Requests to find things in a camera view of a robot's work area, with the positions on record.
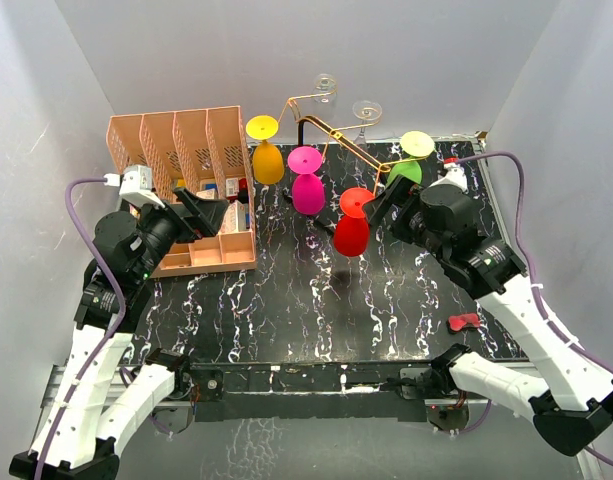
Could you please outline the red wine glass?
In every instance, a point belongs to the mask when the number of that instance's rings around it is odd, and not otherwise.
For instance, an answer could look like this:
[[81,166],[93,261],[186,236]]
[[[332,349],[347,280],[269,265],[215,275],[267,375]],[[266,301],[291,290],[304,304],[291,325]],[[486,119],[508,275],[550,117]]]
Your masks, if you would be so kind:
[[333,236],[333,244],[338,253],[356,257],[366,250],[370,227],[363,206],[373,199],[372,192],[362,187],[349,188],[341,195],[340,208],[343,215]]

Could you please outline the magenta wine glass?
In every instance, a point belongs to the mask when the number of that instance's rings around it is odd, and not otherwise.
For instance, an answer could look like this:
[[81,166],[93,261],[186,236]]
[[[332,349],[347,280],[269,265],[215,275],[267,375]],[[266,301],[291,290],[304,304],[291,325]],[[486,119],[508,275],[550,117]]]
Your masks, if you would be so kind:
[[295,209],[304,215],[316,215],[325,205],[325,191],[316,172],[322,166],[322,154],[310,146],[294,149],[288,156],[288,167],[296,174],[292,185]]

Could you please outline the yellow wine glass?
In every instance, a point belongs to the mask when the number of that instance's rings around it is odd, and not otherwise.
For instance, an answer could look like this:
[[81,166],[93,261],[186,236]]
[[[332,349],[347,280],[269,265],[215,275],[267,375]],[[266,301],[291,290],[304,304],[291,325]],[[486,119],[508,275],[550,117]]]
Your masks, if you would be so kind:
[[278,121],[269,115],[258,115],[246,124],[246,133],[259,144],[252,157],[255,180],[264,185],[278,183],[284,176],[284,162],[279,148],[270,142],[279,130]]

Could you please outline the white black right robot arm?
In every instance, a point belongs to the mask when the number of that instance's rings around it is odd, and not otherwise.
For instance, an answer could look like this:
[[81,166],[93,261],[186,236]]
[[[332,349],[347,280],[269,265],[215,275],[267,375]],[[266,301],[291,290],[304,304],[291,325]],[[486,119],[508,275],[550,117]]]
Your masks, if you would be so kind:
[[531,421],[548,445],[575,456],[613,423],[613,374],[558,336],[556,317],[543,319],[526,267],[500,239],[482,234],[474,201],[456,185],[427,188],[398,177],[362,210],[370,225],[398,209],[396,239],[428,251],[445,276],[491,313],[538,373],[521,374],[461,344],[434,358],[428,378],[441,395],[482,395]]

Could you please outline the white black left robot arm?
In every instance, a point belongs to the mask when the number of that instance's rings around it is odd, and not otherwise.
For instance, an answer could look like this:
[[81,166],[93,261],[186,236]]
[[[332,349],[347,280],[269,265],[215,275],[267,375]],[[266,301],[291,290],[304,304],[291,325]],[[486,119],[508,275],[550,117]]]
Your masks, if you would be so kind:
[[113,479],[128,442],[165,398],[180,399],[193,376],[184,354],[158,349],[111,405],[117,367],[151,291],[147,282],[176,244],[216,236],[229,203],[185,188],[175,202],[152,191],[126,194],[136,214],[117,210],[79,231],[93,259],[75,313],[70,355],[46,421],[28,450],[13,456],[19,479]]

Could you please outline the green wine glass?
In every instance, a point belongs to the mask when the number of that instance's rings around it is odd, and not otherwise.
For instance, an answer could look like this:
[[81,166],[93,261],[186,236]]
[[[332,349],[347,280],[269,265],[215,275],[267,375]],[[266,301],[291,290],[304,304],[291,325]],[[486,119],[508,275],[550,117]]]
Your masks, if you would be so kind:
[[424,132],[413,130],[401,137],[400,147],[408,157],[391,166],[386,185],[390,186],[398,175],[420,184],[423,177],[420,162],[435,151],[434,140]]

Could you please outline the clear wine glass right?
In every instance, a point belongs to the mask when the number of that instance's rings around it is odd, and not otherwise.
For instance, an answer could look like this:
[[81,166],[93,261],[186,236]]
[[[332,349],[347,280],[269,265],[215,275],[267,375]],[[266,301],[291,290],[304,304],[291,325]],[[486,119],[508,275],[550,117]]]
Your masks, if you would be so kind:
[[379,103],[369,100],[359,100],[352,107],[354,115],[360,120],[360,128],[354,143],[364,149],[367,146],[366,129],[377,124],[382,116],[383,110]]

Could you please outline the clear wine glass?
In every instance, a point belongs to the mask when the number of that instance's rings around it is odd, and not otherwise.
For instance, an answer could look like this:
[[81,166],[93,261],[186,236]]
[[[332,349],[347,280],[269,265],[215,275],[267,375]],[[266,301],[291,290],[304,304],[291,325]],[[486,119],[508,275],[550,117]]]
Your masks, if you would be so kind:
[[326,73],[319,74],[314,81],[312,99],[324,106],[331,106],[337,98],[337,81]]
[[360,128],[354,143],[364,149],[367,146],[366,129],[377,124],[382,116],[383,110],[379,103],[369,100],[359,100],[352,107],[354,115],[360,120]]

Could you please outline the clear wine glass left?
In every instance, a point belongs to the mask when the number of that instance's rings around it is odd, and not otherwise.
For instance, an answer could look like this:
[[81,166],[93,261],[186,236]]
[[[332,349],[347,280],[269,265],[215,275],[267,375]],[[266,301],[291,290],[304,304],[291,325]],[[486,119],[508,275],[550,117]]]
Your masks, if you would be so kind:
[[326,73],[319,74],[314,81],[312,99],[324,106],[331,106],[337,98],[337,81]]

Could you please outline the pink plastic file organizer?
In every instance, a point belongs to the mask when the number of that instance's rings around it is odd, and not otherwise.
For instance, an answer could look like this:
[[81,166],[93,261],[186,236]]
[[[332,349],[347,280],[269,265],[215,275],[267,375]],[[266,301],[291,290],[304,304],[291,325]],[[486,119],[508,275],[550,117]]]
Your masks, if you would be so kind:
[[115,115],[106,142],[119,171],[133,164],[150,167],[155,192],[165,200],[174,198],[178,186],[193,193],[215,188],[219,198],[234,200],[238,179],[247,179],[249,229],[174,245],[155,277],[257,267],[254,180],[239,106]]

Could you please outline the small red object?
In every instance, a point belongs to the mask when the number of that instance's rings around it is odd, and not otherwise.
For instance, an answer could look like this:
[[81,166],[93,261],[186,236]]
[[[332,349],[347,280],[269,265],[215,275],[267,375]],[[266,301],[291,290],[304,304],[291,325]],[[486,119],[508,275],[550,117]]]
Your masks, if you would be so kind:
[[479,329],[481,320],[476,313],[452,315],[447,320],[447,328],[451,334],[457,334],[467,329]]

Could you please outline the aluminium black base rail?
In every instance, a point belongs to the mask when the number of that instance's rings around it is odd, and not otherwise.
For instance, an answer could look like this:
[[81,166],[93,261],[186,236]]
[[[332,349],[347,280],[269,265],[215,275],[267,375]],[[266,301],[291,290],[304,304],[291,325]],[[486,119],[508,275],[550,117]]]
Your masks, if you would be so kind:
[[197,422],[239,419],[392,418],[424,422],[438,407],[454,407],[444,394],[413,380],[428,361],[352,363],[195,363],[186,389],[157,405],[185,409]]

